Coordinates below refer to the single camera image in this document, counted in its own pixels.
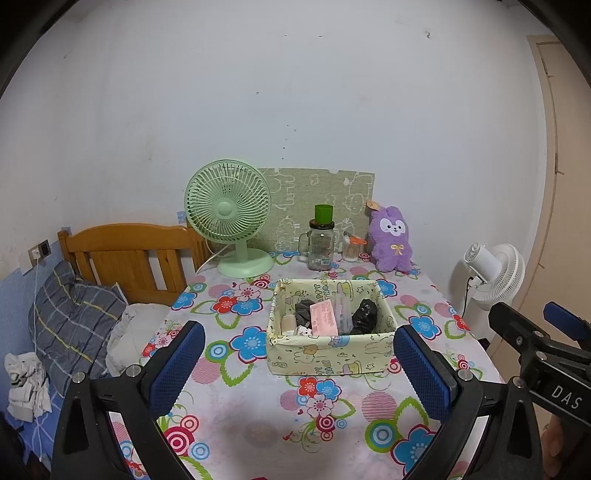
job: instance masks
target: floral tablecloth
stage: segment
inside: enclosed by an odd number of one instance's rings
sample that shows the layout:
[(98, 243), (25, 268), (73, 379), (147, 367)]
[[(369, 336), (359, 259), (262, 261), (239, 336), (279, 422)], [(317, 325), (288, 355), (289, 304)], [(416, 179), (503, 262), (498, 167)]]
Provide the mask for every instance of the floral tablecloth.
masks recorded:
[[(271, 375), (265, 326), (279, 278), (378, 280), (399, 325), (410, 322), (455, 368), (501, 381), (461, 317), (417, 266), (406, 274), (382, 274), (363, 261), (367, 258), (351, 263), (339, 257), (330, 272), (317, 273), (298, 261), (296, 252), (273, 256), (273, 269), (258, 278), (222, 277), (215, 266), (202, 271), (139, 359), (145, 364), (188, 320), (205, 328), (202, 357), (172, 412), (158, 419), (195, 478), (401, 479), (439, 428), (395, 358), (386, 371), (374, 374)], [(121, 416), (112, 414), (112, 421), (132, 472), (148, 478)], [(450, 478), (462, 477), (484, 425), (479, 419)]]

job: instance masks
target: metal screw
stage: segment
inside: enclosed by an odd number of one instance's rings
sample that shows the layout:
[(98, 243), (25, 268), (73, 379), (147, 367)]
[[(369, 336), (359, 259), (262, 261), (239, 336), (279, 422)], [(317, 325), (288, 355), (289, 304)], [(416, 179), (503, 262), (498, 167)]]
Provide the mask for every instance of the metal screw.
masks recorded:
[(474, 374), (470, 372), (467, 368), (459, 369), (457, 371), (457, 376), (460, 377), (462, 380), (465, 380), (466, 382), (474, 378)]
[(139, 365), (130, 365), (125, 369), (125, 375), (128, 377), (137, 377), (142, 372), (142, 368)]
[(523, 380), (523, 378), (521, 378), (521, 377), (513, 377), (513, 384), (517, 388), (525, 388), (527, 386), (527, 384), (525, 383), (525, 380)]
[(86, 374), (84, 372), (76, 372), (72, 375), (72, 381), (74, 383), (82, 383), (82, 381), (86, 378)]

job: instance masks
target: white blanket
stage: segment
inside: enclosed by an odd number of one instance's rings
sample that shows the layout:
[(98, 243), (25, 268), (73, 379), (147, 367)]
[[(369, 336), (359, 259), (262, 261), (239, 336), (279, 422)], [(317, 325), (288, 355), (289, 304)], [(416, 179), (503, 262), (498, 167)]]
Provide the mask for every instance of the white blanket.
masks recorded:
[(105, 362), (113, 377), (142, 358), (145, 346), (169, 311), (169, 307), (157, 303), (127, 305), (107, 344)]

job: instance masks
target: blue wallpaper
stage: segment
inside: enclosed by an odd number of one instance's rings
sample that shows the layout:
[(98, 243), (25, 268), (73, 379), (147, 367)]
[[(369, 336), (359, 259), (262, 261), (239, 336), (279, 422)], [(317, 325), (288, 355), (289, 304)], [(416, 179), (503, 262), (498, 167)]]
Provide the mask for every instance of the blue wallpaper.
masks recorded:
[(35, 296), (35, 269), (37, 273), (37, 290), (53, 271), (53, 268), (61, 261), (60, 244), (51, 245), (51, 255), (45, 258), (40, 265), (22, 274), (15, 270), (7, 278), (0, 281), (0, 409), (5, 411), (8, 407), (8, 390), (10, 381), (4, 370), (4, 356), (7, 353), (32, 352), (33, 342), (27, 327), (29, 309)]

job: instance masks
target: fingers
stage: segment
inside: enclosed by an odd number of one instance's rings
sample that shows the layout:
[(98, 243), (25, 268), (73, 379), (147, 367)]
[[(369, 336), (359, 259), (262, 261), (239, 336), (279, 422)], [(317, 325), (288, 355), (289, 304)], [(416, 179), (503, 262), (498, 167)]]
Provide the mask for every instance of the fingers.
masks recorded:
[(552, 416), (550, 423), (544, 428), (541, 437), (542, 459), (544, 463), (544, 472), (546, 478), (552, 478), (560, 472), (562, 467), (558, 454), (563, 447), (563, 432), (558, 417)]

